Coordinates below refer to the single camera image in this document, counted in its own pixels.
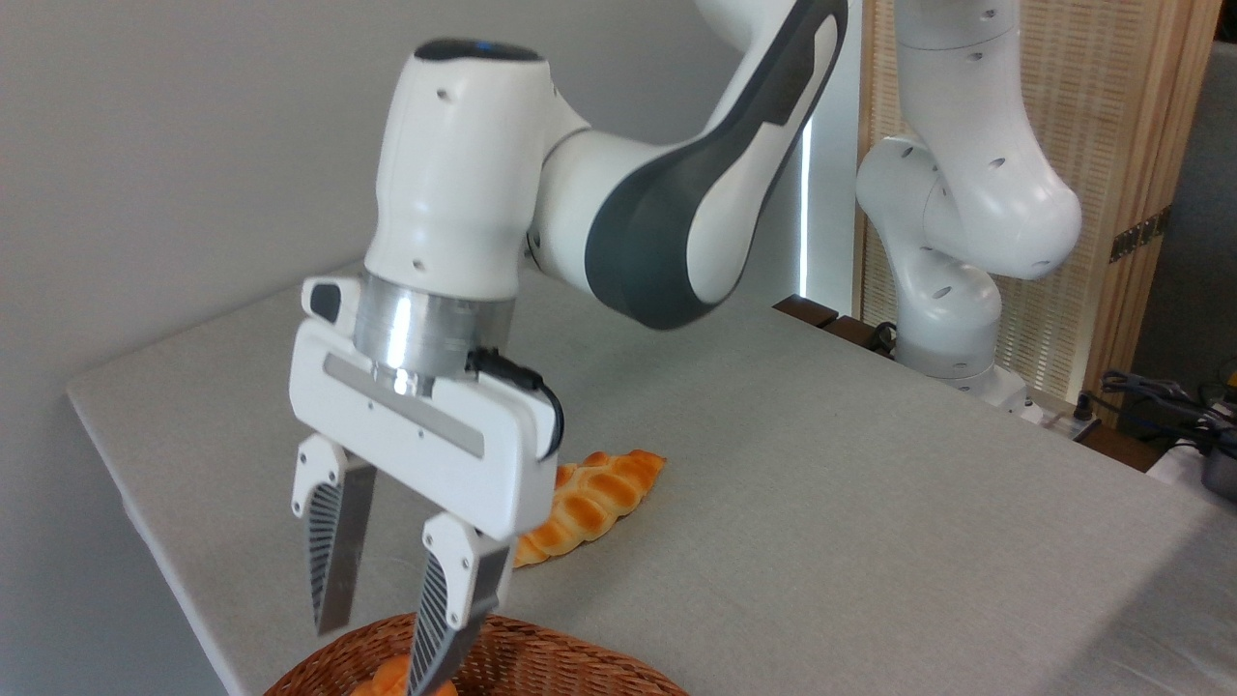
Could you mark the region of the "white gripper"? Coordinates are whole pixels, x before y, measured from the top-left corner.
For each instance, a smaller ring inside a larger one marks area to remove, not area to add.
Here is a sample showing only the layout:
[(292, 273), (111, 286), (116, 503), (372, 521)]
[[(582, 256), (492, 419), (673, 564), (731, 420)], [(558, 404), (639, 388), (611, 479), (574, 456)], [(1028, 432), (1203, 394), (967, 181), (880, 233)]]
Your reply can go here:
[(433, 695), (501, 603), (513, 546), (500, 540), (548, 516), (553, 405), (469, 366), (506, 345), (513, 300), (461, 300), (361, 274), (310, 277), (301, 303), (289, 401), (317, 433), (298, 446), (291, 511), (306, 529), (315, 630), (353, 617), (375, 464), (447, 511), (421, 530), (427, 567), (406, 687)]

